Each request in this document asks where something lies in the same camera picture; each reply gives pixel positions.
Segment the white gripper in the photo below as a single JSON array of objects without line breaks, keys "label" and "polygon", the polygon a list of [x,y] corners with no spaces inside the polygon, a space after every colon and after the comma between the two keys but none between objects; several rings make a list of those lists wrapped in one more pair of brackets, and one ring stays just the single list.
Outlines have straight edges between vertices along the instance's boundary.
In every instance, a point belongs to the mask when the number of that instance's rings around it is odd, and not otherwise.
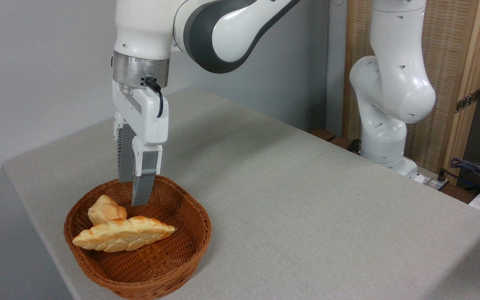
[{"label": "white gripper", "polygon": [[133,88],[112,81],[113,138],[117,143],[118,180],[131,182],[132,206],[146,205],[155,176],[160,174],[162,145],[168,140],[169,106],[166,97],[150,87]]}]

